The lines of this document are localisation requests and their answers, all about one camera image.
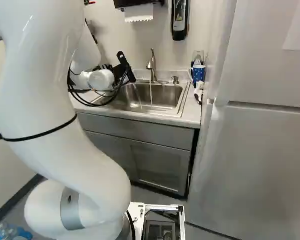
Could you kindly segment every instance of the plastic bottle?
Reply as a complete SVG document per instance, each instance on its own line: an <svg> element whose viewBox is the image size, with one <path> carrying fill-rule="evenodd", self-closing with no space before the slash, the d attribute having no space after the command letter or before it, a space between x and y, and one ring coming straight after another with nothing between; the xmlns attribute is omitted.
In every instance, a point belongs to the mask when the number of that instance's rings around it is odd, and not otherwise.
<svg viewBox="0 0 300 240"><path fill-rule="evenodd" d="M0 223L0 240L31 240L33 235L22 227L16 227L6 222Z"/></svg>

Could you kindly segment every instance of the white refrigerator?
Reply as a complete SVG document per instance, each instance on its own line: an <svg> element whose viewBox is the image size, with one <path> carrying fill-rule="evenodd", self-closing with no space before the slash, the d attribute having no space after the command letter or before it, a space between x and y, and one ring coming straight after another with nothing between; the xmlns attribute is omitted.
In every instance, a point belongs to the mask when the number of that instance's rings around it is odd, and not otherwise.
<svg viewBox="0 0 300 240"><path fill-rule="evenodd" d="M216 0L186 220L300 240L300 0Z"/></svg>

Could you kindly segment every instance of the blue cup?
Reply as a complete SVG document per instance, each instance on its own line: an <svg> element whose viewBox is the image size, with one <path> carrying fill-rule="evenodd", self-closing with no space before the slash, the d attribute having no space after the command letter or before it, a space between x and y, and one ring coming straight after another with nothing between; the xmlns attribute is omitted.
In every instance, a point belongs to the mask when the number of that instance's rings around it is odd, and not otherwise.
<svg viewBox="0 0 300 240"><path fill-rule="evenodd" d="M195 88L196 88L196 83L198 81L204 82L204 73L205 73L204 65L194 65L193 66L193 85Z"/></svg>

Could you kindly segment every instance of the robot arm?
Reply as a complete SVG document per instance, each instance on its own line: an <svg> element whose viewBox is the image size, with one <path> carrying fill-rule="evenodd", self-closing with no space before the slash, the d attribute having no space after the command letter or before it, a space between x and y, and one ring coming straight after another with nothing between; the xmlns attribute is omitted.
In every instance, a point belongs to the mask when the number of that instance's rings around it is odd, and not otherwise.
<svg viewBox="0 0 300 240"><path fill-rule="evenodd" d="M67 75L84 35L83 7L81 0L0 1L0 37L7 46L0 79L3 137L35 136L74 119ZM86 57L75 54L74 73L89 68ZM26 203L25 217L34 231L59 240L118 236L130 203L129 179L95 148L77 119L50 134L8 143L27 166L49 179Z"/></svg>
<svg viewBox="0 0 300 240"><path fill-rule="evenodd" d="M110 90L114 83L114 75L103 69L87 72L99 65L101 53L85 23L83 33L70 66L70 78L78 89Z"/></svg>

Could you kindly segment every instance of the stainless steel sink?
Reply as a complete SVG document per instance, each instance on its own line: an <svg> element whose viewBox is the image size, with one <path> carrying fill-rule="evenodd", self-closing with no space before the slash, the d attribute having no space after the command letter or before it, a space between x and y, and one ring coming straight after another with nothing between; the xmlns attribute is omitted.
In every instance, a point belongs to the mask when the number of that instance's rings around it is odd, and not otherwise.
<svg viewBox="0 0 300 240"><path fill-rule="evenodd" d="M121 87L117 97L102 108L160 115L182 115L189 83L152 83L152 101L150 84L144 81L129 83ZM108 97L99 97L93 103L101 104Z"/></svg>

